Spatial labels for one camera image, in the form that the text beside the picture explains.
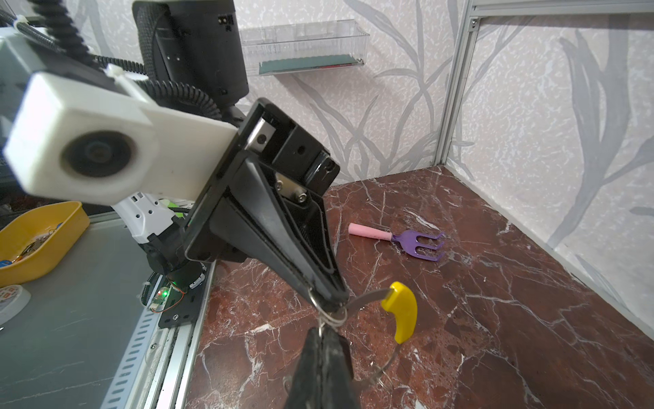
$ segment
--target transparent tray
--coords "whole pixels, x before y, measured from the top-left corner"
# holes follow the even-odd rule
[[[368,37],[354,20],[241,30],[248,76],[364,65]]]

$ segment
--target yellow plastic handle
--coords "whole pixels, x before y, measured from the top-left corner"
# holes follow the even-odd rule
[[[395,342],[402,344],[413,335],[415,330],[418,303],[409,287],[399,281],[391,284],[390,288],[393,292],[381,302],[381,307],[395,315]]]

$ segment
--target yellow tray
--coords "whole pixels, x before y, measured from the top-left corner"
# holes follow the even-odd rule
[[[0,267],[0,287],[32,281],[49,273],[89,225],[80,202],[37,207],[0,230],[0,260],[14,260],[37,237],[54,233],[32,254]]]

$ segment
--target patterned wallpaper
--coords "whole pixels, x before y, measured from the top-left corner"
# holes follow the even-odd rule
[[[25,4],[8,1],[14,11]],[[66,1],[97,53],[140,60],[132,2]],[[431,165],[462,8],[457,0],[235,4],[240,28],[354,18],[370,34],[365,66],[252,77],[243,101],[270,99],[324,143],[341,165],[337,183]]]
[[[654,327],[652,15],[483,20],[448,163]]]

